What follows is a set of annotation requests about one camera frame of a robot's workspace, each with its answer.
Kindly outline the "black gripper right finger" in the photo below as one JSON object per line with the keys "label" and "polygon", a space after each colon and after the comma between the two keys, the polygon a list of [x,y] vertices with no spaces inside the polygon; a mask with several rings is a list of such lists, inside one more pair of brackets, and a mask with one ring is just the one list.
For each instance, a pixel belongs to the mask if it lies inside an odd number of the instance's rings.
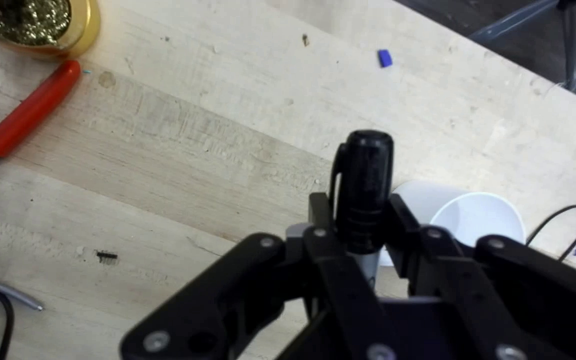
{"label": "black gripper right finger", "polygon": [[386,305],[399,360],[576,360],[576,268],[501,234],[469,248],[399,194],[386,226],[410,293]]}

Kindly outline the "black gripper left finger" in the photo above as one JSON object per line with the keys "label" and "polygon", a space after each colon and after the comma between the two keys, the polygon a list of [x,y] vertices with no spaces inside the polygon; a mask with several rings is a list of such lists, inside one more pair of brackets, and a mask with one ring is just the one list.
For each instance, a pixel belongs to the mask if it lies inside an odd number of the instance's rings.
{"label": "black gripper left finger", "polygon": [[362,256],[383,246],[380,199],[311,196],[295,235],[257,232],[141,319],[123,360],[237,360],[284,305],[300,299],[306,325],[278,360],[397,360],[397,335]]}

